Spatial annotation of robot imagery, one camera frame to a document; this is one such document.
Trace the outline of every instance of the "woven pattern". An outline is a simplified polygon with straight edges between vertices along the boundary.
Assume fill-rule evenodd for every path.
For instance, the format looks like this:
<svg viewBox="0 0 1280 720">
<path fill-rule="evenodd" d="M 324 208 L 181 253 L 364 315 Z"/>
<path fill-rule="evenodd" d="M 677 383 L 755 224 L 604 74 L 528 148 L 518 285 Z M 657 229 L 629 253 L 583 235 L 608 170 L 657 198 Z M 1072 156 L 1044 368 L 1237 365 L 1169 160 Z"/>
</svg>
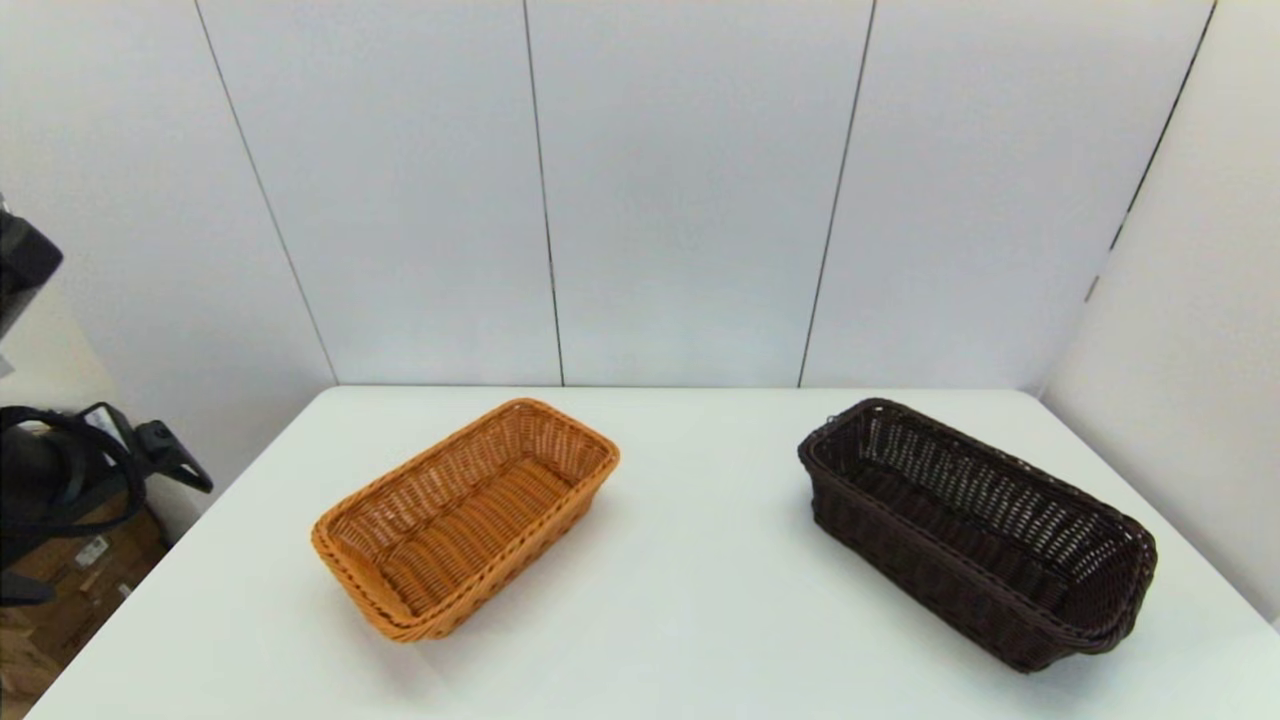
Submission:
<svg viewBox="0 0 1280 720">
<path fill-rule="evenodd" d="M 618 459 L 576 420 L 513 400 L 339 502 L 311 542 L 388 638 L 442 638 L 568 532 Z"/>
<path fill-rule="evenodd" d="M 1155 539 L 1084 492 L 879 398 L 810 434 L 800 459 L 818 525 L 1014 669 L 1133 630 Z"/>
</svg>

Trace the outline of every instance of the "label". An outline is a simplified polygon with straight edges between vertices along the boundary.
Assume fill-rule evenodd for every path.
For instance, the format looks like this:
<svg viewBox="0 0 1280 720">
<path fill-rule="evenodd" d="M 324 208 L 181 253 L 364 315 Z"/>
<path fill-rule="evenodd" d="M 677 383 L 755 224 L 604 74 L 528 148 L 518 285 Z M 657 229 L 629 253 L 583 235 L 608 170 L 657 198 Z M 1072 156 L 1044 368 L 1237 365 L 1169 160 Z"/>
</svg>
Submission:
<svg viewBox="0 0 1280 720">
<path fill-rule="evenodd" d="M 129 451 L 129 446 L 124 443 L 124 438 L 120 436 L 120 428 L 115 425 L 115 420 L 111 419 L 111 414 L 108 413 L 106 407 L 99 407 L 84 415 L 84 423 L 111 436 L 115 438 L 115 442 L 120 443 L 120 447 L 125 452 Z M 110 455 L 102 454 L 102 456 L 106 457 L 108 465 L 115 465 L 115 460 L 111 460 Z"/>
<path fill-rule="evenodd" d="M 96 538 L 88 541 L 88 544 L 82 547 L 81 551 L 76 553 L 76 565 L 79 566 L 81 570 L 88 568 L 90 565 L 97 562 L 97 559 L 102 557 L 102 553 L 106 552 L 106 548 L 109 547 L 111 547 L 111 543 L 106 542 L 106 538 L 102 536 L 97 536 Z"/>
</svg>

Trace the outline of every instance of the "basket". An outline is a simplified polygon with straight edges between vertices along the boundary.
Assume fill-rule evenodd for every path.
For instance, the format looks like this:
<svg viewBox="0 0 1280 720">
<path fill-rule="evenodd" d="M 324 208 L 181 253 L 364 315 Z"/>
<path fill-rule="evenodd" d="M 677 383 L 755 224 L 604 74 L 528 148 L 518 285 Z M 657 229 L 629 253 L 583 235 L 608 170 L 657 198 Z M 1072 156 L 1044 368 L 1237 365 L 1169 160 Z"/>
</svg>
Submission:
<svg viewBox="0 0 1280 720">
<path fill-rule="evenodd" d="M 590 509 L 618 457 L 553 407 L 513 400 L 335 505 L 311 542 L 384 635 L 442 638 Z"/>
<path fill-rule="evenodd" d="M 814 520 L 1023 673 L 1112 650 L 1156 568 L 1135 520 L 888 400 L 800 445 Z"/>
</svg>

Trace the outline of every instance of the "wall panel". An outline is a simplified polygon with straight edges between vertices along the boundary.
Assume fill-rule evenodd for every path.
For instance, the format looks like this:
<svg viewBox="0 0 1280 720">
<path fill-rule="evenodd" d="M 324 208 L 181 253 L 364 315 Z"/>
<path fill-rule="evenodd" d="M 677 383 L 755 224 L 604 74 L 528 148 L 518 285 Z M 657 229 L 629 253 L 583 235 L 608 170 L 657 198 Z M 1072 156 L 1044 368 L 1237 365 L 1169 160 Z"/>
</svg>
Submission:
<svg viewBox="0 0 1280 720">
<path fill-rule="evenodd" d="M 1210 5 L 881 3 L 804 384 L 1039 387 Z"/>
</svg>

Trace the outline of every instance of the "cardboard box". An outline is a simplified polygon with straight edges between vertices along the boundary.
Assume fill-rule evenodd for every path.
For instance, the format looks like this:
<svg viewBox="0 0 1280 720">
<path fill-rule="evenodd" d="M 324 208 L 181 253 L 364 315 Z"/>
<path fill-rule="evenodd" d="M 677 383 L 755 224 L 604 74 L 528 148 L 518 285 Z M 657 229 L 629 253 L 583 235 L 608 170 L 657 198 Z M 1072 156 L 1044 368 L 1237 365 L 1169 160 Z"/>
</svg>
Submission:
<svg viewBox="0 0 1280 720">
<path fill-rule="evenodd" d="M 124 501 L 122 493 L 83 521 L 118 516 Z M 150 511 L 143 511 L 101 536 L 50 539 L 22 557 L 12 570 L 52 584 L 58 597 L 45 605 L 9 607 L 0 614 L 5 637 L 20 635 L 44 660 L 19 657 L 19 650 L 28 646 L 14 643 L 18 655 L 3 662 L 6 676 L 17 673 L 14 676 L 19 679 L 14 682 L 23 687 L 33 687 L 42 678 L 26 670 L 51 667 L 56 676 L 165 552 L 159 523 Z"/>
</svg>

